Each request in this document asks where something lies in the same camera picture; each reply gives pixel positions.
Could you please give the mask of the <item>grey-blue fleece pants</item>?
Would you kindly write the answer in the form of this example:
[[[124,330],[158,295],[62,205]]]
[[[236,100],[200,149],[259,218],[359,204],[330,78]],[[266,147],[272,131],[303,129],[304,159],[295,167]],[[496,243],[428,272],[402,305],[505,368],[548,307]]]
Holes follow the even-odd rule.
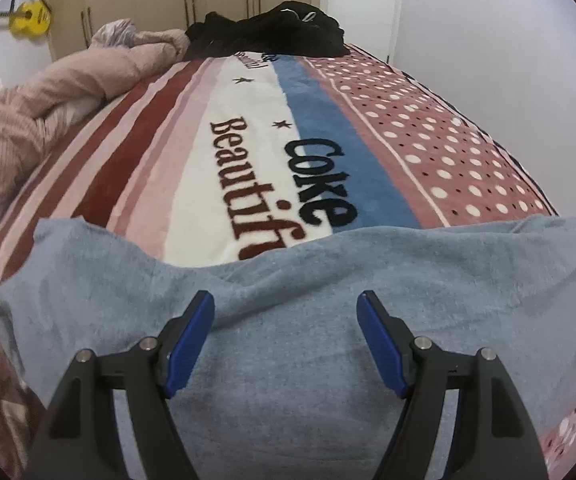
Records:
[[[44,220],[0,285],[24,380],[48,401],[75,352],[131,347],[198,290],[216,318],[171,412],[203,479],[367,479],[402,402],[356,319],[372,290],[448,351],[495,350],[548,457],[576,448],[576,218],[359,229],[177,268],[80,220]]]

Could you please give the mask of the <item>black clothing pile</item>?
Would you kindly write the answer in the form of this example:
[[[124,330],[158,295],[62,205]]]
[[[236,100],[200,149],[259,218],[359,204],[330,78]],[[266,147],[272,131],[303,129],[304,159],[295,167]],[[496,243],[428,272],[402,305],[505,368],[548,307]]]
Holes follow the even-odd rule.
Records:
[[[338,58],[350,53],[339,22],[317,6],[298,1],[285,1],[240,21],[210,12],[204,21],[191,25],[186,35],[190,40],[187,61],[238,52],[311,58]]]

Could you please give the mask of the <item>white bedroom door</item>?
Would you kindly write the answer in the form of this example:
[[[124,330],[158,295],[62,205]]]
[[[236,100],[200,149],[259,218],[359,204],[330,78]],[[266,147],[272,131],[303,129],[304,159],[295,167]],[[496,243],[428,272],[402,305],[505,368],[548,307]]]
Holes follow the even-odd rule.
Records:
[[[383,62],[394,56],[402,0],[321,0],[344,32],[344,42]]]

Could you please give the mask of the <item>striped Coke Beautiful blanket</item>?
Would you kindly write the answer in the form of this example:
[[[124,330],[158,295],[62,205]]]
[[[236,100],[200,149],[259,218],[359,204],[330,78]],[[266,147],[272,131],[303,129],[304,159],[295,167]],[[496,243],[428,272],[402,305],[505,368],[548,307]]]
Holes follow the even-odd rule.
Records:
[[[71,127],[0,210],[0,285],[26,263],[44,220],[84,221],[155,260],[207,268],[359,229],[533,216],[572,219],[500,144],[407,73],[359,49],[341,58],[238,52],[181,60]],[[0,479],[26,479],[56,389],[43,401],[27,385],[0,306],[27,406],[23,437],[0,448]],[[422,479],[446,479],[456,404],[446,393]],[[149,479],[124,391],[114,408],[125,479]],[[548,457],[538,441],[545,479],[576,479],[576,448]]]

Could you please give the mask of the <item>pink quilted duvet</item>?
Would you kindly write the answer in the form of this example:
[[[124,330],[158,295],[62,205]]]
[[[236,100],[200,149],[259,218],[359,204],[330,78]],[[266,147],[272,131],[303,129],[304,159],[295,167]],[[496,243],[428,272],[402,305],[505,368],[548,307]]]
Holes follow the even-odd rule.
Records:
[[[140,30],[129,18],[104,24],[86,50],[0,90],[0,210],[75,124],[102,102],[166,72],[190,47],[182,29]]]

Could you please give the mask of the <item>yellow ukulele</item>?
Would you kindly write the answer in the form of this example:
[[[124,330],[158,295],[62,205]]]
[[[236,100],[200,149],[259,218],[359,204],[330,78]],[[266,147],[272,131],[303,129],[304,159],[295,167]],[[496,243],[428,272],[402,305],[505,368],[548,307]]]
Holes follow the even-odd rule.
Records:
[[[52,9],[47,0],[27,0],[16,4],[10,0],[10,9],[0,11],[0,20],[8,20],[13,36],[30,39],[46,36],[52,22]]]

